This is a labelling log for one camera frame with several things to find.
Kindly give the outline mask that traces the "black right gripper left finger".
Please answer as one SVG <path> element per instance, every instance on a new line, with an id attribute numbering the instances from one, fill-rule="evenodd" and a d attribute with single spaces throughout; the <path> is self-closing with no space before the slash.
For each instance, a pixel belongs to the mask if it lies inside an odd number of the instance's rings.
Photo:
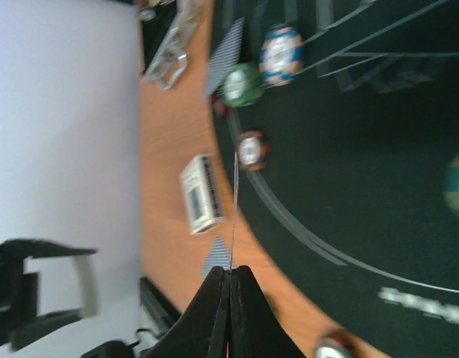
<path id="1" fill-rule="evenodd" d="M 185 312 L 144 357 L 225 357 L 230 273 L 212 268 Z"/>

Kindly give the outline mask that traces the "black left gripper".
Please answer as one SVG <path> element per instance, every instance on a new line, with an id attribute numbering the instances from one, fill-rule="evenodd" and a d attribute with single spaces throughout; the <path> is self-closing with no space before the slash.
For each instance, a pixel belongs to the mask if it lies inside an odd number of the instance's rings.
<path id="1" fill-rule="evenodd" d="M 19 351 L 69 324 L 98 313 L 97 284 L 90 257 L 94 248 L 77 248 L 46 239 L 16 238 L 0 244 L 0 347 Z M 27 259 L 69 257 L 80 283 L 80 307 L 37 314 L 39 273 L 25 272 Z"/>

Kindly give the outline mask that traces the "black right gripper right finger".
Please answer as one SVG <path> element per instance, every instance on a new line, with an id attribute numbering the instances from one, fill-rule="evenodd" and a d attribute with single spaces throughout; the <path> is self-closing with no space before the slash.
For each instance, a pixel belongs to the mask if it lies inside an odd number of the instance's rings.
<path id="1" fill-rule="evenodd" d="M 304 356 L 277 321 L 248 266 L 231 272 L 229 356 Z"/>

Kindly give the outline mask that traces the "dealt card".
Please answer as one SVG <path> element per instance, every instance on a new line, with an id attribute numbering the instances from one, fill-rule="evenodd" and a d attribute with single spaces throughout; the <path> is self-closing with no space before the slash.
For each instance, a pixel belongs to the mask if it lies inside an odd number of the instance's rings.
<path id="1" fill-rule="evenodd" d="M 221 85 L 231 68 L 240 58 L 241 41 L 244 31 L 244 17 L 234 21 L 228 32 L 209 59 L 203 100 L 210 97 Z"/>
<path id="2" fill-rule="evenodd" d="M 215 237 L 200 269 L 200 276 L 203 280 L 214 267 L 230 270 L 234 266 L 232 249 L 233 247 L 228 245 L 222 236 Z"/>

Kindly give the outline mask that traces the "single brown chip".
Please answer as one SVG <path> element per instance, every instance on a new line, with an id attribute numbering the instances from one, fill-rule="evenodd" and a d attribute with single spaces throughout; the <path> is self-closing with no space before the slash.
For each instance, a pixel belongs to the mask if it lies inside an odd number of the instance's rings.
<path id="1" fill-rule="evenodd" d="M 238 141 L 238 164 L 241 170 L 254 172 L 266 166 L 270 144 L 263 131 L 244 132 Z"/>

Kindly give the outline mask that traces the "green chips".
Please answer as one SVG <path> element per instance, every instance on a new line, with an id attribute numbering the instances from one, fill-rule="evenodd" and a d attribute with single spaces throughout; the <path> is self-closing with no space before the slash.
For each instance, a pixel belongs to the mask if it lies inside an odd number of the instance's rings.
<path id="1" fill-rule="evenodd" d="M 219 89 L 223 103 L 230 108 L 256 103 L 264 94 L 259 67 L 254 62 L 238 63 L 228 72 Z"/>
<path id="2" fill-rule="evenodd" d="M 443 197 L 448 208 L 459 218 L 459 153 L 446 167 Z"/>

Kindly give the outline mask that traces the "blue chips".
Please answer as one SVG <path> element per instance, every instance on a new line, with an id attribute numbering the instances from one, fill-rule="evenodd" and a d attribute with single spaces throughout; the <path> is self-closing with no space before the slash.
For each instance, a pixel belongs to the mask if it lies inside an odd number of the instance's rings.
<path id="1" fill-rule="evenodd" d="M 281 87 L 294 81 L 303 65 L 303 39 L 290 25 L 266 33 L 259 54 L 259 71 L 266 87 Z"/>

